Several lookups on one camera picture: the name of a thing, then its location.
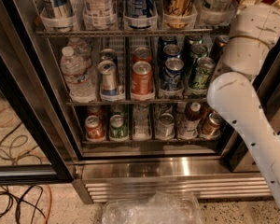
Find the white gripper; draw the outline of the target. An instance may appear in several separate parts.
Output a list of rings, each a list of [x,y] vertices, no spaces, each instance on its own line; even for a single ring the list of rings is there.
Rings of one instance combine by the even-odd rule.
[[[275,0],[273,6],[260,3],[261,1],[239,1],[239,13],[232,20],[230,38],[256,39],[269,48],[277,43],[280,37],[280,0]]]

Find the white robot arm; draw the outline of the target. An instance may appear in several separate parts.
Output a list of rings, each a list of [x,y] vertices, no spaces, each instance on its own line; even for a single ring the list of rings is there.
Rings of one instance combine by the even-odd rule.
[[[252,85],[279,37],[280,7],[240,0],[207,103],[240,134],[280,208],[280,137]]]

